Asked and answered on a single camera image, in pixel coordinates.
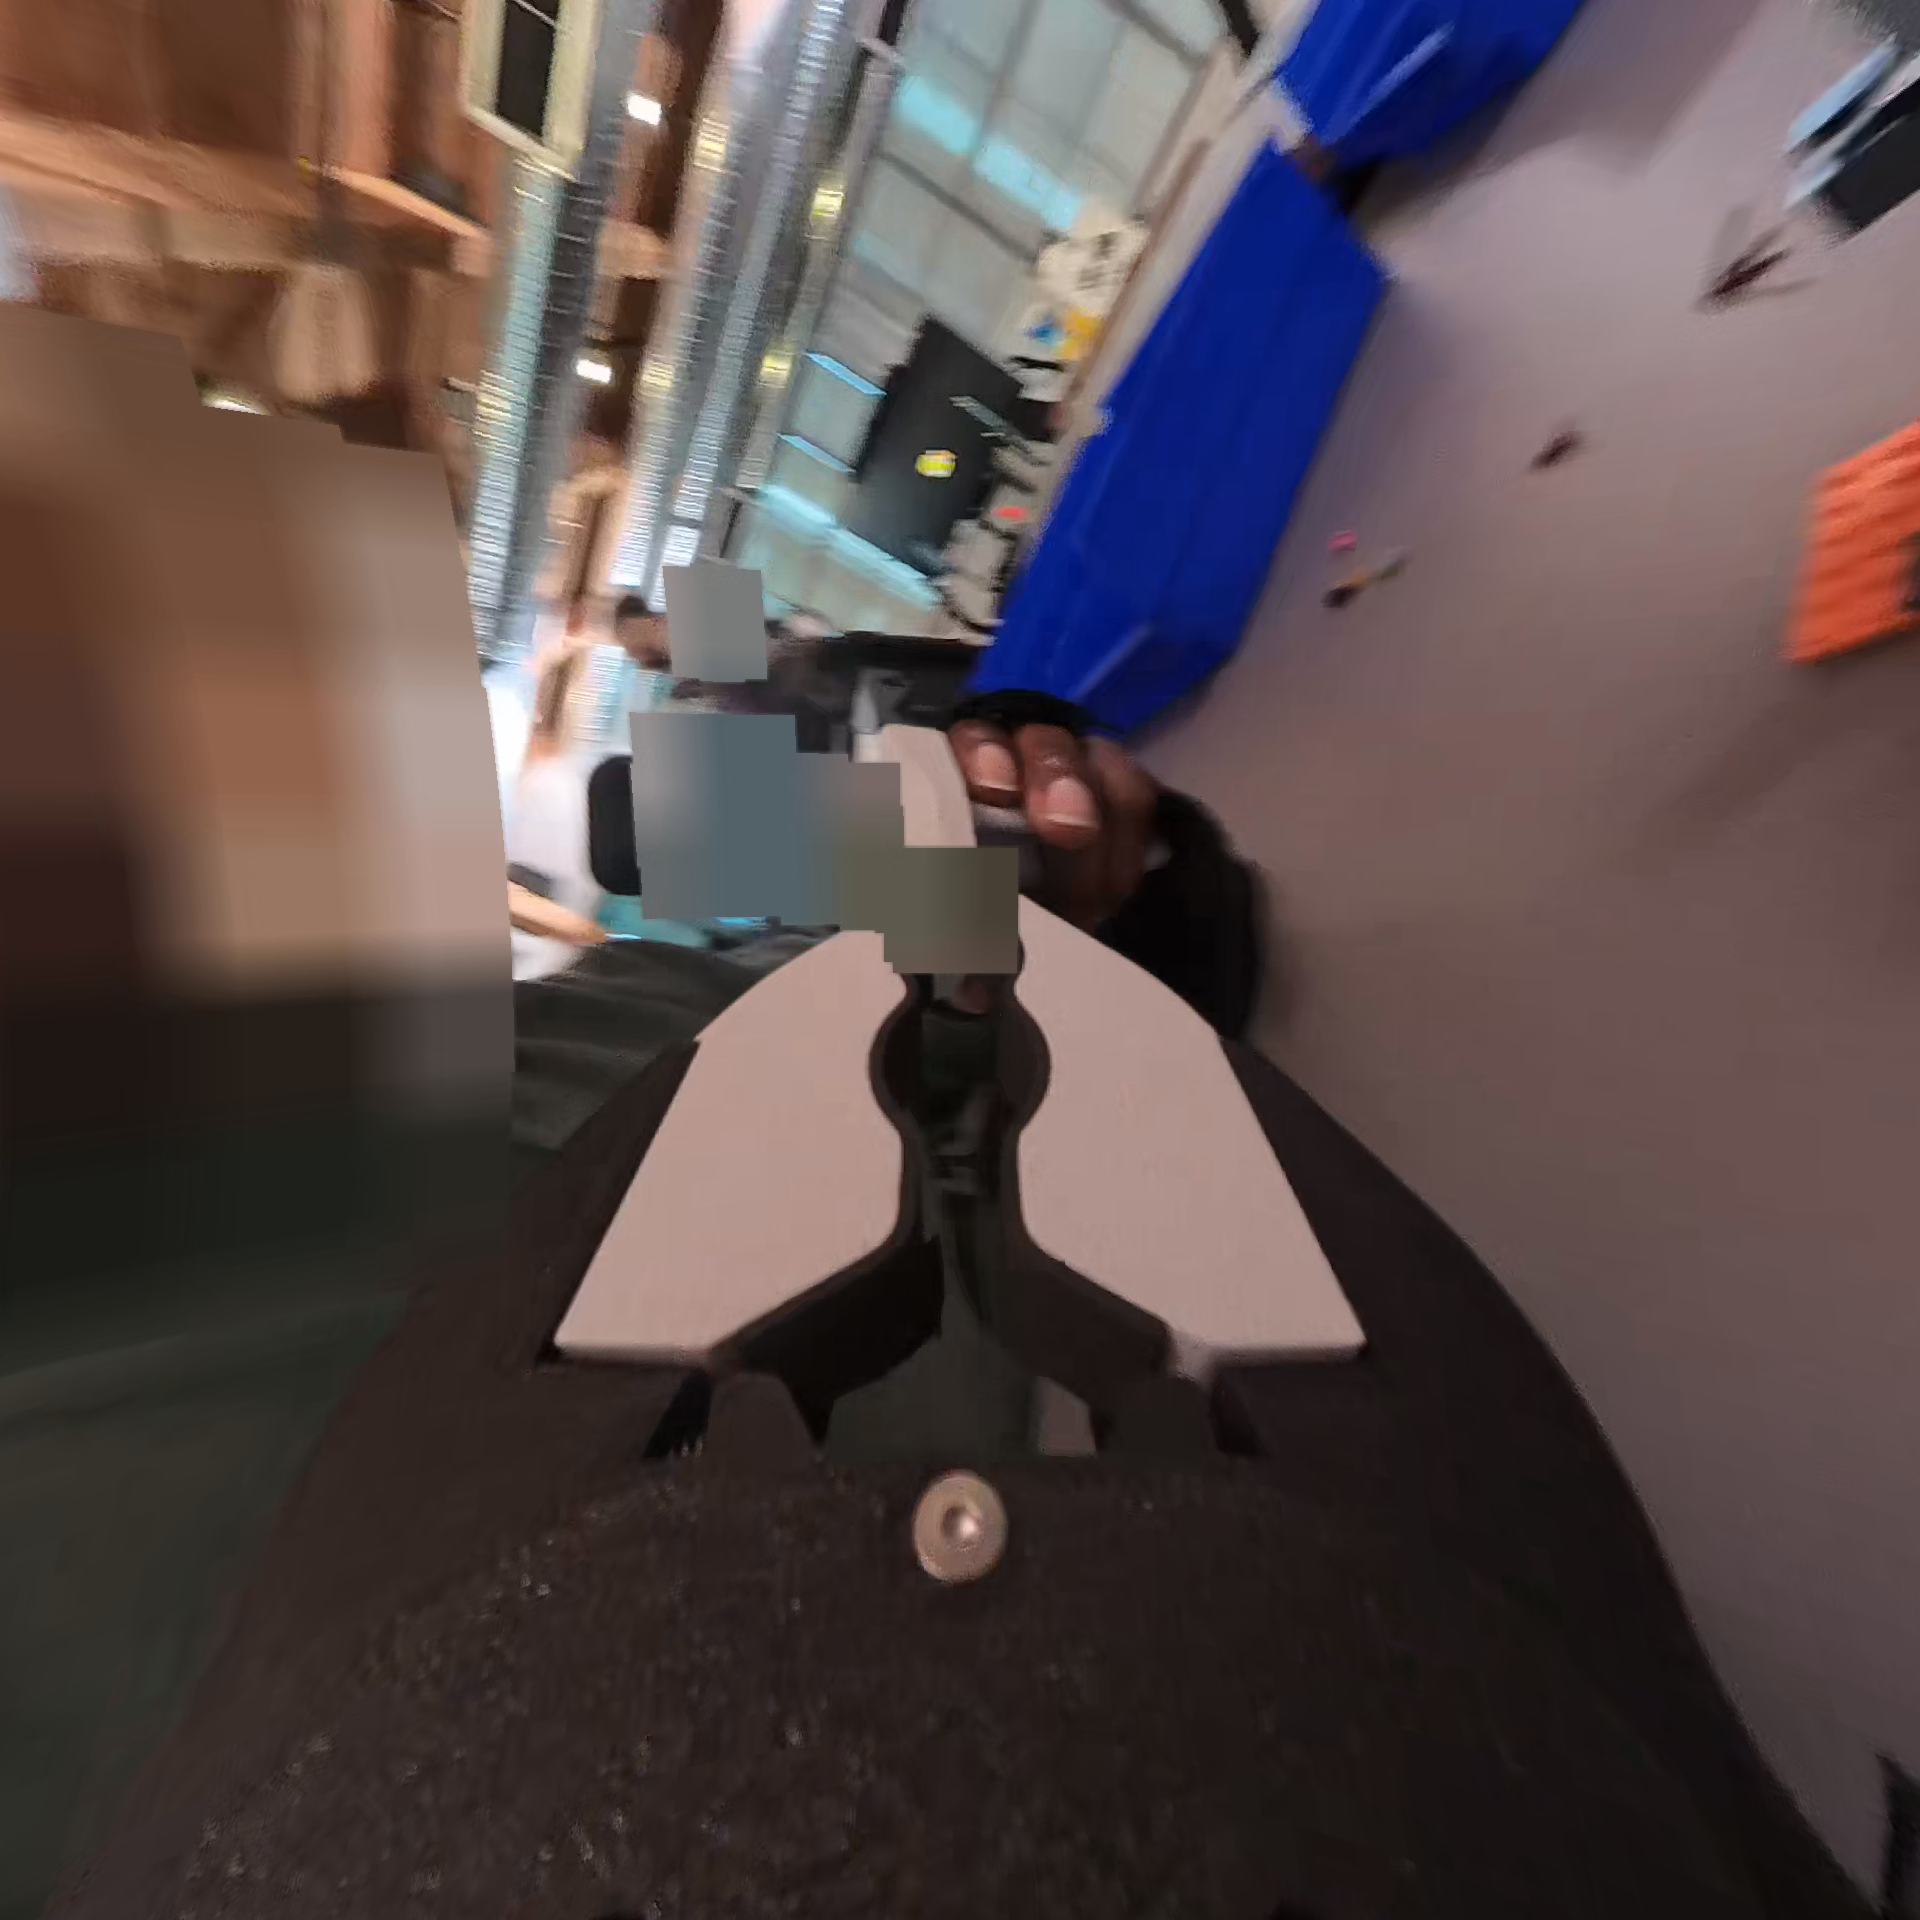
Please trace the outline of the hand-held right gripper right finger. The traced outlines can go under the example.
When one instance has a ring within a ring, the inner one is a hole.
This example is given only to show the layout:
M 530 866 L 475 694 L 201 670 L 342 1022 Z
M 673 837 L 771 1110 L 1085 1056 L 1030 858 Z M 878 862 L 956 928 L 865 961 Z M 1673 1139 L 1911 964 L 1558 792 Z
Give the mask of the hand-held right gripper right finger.
M 1020 1126 L 1039 1252 L 1167 1333 L 1168 1363 L 1350 1362 L 1365 1333 L 1222 1035 L 1035 902 L 1020 1007 L 1045 1091 Z

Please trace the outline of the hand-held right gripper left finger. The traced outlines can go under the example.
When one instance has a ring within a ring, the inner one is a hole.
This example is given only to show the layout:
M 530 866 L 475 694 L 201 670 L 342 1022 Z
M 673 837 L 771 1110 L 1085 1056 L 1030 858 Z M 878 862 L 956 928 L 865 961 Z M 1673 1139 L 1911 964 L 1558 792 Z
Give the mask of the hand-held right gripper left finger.
M 746 1358 L 916 1245 L 916 1176 L 874 1084 L 906 1001 L 883 933 L 844 930 L 700 1035 L 558 1320 L 558 1355 Z

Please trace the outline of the person's left hand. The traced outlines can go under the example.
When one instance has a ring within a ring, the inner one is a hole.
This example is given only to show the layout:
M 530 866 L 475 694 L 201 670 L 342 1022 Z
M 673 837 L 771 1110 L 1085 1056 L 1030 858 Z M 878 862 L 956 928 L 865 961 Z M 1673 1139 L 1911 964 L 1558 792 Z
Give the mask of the person's left hand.
M 948 727 L 976 819 L 1023 822 L 1033 890 L 1058 917 L 1094 930 L 1141 888 L 1157 846 L 1160 783 L 1116 740 L 1055 721 Z

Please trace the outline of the black cabinet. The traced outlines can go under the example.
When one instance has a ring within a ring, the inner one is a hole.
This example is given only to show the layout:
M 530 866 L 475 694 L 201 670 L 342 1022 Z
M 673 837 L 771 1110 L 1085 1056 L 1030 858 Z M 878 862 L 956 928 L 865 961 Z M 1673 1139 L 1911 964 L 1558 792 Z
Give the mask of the black cabinet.
M 954 530 L 979 511 L 1020 402 L 1012 367 L 927 316 L 887 373 L 853 461 L 846 532 L 930 576 Z

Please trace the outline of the blue plastic bin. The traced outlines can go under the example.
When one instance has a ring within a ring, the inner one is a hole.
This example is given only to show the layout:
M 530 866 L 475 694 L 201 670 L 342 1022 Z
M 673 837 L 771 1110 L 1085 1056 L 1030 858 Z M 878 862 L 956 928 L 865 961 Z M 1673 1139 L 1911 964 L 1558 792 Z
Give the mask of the blue plastic bin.
M 1246 633 L 1380 301 L 1342 209 L 1263 147 L 1099 402 L 970 697 L 1112 733 L 1183 708 Z
M 1525 87 L 1582 2 L 1313 2 L 1275 80 L 1334 169 L 1414 157 Z

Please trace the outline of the person's dark green top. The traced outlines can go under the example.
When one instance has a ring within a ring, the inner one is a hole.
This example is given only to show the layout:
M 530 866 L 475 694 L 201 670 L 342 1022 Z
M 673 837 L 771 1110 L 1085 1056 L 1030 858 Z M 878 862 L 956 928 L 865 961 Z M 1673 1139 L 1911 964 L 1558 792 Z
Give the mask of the person's dark green top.
M 4 997 L 4 1915 L 44 1913 L 176 1719 L 425 1256 L 483 1249 L 787 957 Z

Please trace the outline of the orange brick plate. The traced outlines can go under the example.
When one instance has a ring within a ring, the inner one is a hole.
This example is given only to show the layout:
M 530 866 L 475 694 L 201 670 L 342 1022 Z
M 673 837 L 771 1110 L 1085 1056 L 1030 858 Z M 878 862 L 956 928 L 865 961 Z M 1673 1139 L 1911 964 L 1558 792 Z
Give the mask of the orange brick plate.
M 1918 633 L 1918 420 L 1817 475 L 1782 657 L 1839 660 Z

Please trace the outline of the black and white object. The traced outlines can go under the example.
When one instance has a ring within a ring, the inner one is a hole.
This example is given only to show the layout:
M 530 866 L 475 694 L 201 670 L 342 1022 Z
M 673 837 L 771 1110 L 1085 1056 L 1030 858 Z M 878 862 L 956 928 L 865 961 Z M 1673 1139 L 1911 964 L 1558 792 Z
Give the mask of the black and white object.
M 1879 43 L 1794 118 L 1782 157 L 1782 212 L 1820 212 L 1848 234 L 1918 196 L 1918 52 Z

